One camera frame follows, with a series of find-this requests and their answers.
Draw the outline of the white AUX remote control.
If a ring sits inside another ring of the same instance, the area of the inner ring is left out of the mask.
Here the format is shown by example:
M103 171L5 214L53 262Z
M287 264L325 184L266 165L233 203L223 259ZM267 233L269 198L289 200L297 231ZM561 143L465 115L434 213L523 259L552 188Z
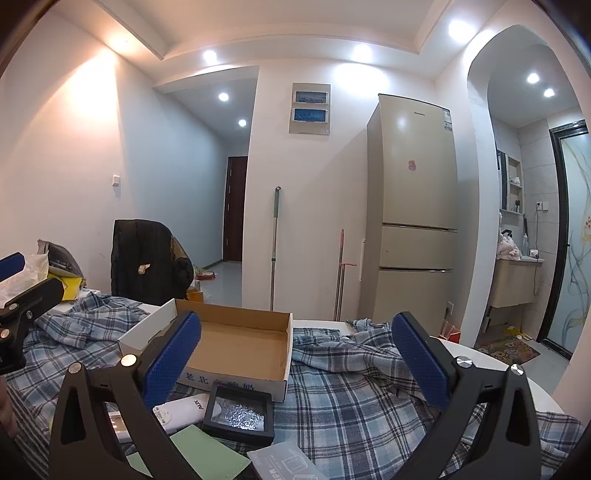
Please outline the white AUX remote control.
M201 423L206 414L209 401L208 393L184 397L169 401L152 408L152 413L168 433L175 433L191 424ZM120 443L130 443L131 436L119 411L108 413L113 430Z

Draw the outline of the green card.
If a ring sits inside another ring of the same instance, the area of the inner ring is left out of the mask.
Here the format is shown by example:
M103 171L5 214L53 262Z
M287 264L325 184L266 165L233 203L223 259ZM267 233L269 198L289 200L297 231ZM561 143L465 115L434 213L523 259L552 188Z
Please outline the green card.
M176 457L182 458L190 467L191 479L235 479L252 464L248 458L194 425L166 435L166 440L176 449ZM158 465L156 471L145 463L147 457L142 449L129 454L126 459L130 467L153 479L179 479L183 473L177 466L171 466L160 450L154 455Z

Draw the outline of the black square display case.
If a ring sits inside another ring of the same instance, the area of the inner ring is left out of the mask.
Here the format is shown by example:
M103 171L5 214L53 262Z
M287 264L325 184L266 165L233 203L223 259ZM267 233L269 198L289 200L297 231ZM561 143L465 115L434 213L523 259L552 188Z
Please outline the black square display case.
M214 382L201 430L236 443L270 446L274 440L273 398L269 393Z

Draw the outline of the white tissue paper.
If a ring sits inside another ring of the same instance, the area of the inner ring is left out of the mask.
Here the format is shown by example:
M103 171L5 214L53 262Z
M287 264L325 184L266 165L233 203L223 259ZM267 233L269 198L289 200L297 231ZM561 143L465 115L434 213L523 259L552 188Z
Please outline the white tissue paper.
M47 254L32 254L25 258L24 269L0 283L0 308L8 306L11 299L44 281L48 277Z

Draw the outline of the yellow bag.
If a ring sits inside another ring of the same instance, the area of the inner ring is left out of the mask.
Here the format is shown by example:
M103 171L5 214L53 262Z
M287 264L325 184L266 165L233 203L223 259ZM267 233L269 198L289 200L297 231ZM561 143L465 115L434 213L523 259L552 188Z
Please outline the yellow bag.
M63 302L76 300L80 295L81 289L86 286L86 280L83 277L72 276L70 274L63 275L49 272L48 278L56 278L61 282L63 287Z

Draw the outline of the colourful bathroom rug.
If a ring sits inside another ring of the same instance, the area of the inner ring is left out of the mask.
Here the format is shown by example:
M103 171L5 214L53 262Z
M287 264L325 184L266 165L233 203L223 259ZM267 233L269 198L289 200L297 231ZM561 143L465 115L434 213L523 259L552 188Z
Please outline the colourful bathroom rug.
M523 365L540 355L537 350L516 337L507 337L481 345L477 350L507 365Z

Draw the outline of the red box on floor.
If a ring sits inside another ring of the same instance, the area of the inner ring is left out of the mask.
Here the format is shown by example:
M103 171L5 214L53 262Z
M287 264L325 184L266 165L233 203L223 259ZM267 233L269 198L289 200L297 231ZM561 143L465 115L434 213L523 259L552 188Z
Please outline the red box on floor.
M440 338L453 343L459 343L461 339L461 331L447 320L444 321Z

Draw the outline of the chair with black jacket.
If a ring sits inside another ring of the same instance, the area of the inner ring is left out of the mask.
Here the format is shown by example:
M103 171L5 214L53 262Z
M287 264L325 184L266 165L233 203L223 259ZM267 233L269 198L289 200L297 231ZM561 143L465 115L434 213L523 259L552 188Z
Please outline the chair with black jacket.
M186 297L194 270L165 225L118 219L113 226L110 279L112 295L161 306Z

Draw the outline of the blue plaid cloth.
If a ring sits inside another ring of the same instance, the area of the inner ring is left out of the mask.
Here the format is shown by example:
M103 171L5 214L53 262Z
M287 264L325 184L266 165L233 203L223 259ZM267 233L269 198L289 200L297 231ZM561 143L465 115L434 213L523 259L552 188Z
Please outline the blue plaid cloth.
M1 436L5 479L49 476L52 422L68 367L116 365L119 338L146 312L136 301L89 294L67 313L37 318L24 340L25 366L5 374L20 424ZM393 342L392 324L355 323L355 334L294 330L287 396L273 402L274 441L293 441L331 479L395 479L432 428L440 410L429 405ZM585 449L581 423L535 405L541 476L574 468ZM485 412L476 407L444 473L465 461Z

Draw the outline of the bathroom sink cabinet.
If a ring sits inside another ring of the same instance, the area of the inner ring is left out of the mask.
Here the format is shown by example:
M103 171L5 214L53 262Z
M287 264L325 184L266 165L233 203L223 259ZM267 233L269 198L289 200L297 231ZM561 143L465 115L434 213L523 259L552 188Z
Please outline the bathroom sink cabinet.
M532 303L537 296L538 271L544 259L522 257L520 260L498 259L495 264L489 305L506 308Z

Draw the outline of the glass sliding door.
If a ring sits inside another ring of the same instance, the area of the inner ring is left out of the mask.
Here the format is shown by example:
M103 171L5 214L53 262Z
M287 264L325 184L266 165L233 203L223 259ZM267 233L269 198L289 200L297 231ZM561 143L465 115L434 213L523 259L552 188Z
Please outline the glass sliding door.
M590 312L590 131L583 120L550 130L558 185L554 276L538 339L570 359Z

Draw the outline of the open cardboard box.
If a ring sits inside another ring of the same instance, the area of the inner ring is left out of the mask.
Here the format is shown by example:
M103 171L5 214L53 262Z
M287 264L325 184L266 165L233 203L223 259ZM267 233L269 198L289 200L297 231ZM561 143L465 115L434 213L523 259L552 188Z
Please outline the open cardboard box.
M185 311L197 314L201 337L179 384L209 391L219 382L270 394L276 403L286 399L294 340L290 313L172 299L119 338L121 353L140 354Z

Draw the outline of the dark brown door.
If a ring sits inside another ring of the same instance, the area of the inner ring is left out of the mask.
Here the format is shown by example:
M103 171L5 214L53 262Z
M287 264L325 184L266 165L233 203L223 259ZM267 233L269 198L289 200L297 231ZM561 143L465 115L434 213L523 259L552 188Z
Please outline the dark brown door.
M246 170L246 156L228 158L223 218L223 259L225 262L242 262Z

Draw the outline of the pink broom with dustpan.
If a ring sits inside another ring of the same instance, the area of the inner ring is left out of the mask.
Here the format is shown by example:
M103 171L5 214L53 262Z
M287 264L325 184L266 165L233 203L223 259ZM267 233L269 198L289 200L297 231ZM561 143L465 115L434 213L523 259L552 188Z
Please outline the pink broom with dustpan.
M344 303L346 269L348 267L356 267L355 263L345 261L344 254L345 254L345 230L342 229L341 233L339 233L338 274L337 274L337 285L335 285L334 315L332 315L332 320L338 321L338 322L342 320L342 304Z

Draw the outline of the beige refrigerator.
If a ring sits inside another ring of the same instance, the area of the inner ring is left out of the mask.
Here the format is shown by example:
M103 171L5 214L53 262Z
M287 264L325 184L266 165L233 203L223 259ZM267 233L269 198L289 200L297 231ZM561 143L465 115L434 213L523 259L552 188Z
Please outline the beige refrigerator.
M443 327L458 239L458 174L449 110L382 94L367 124L368 192L358 314L411 312Z

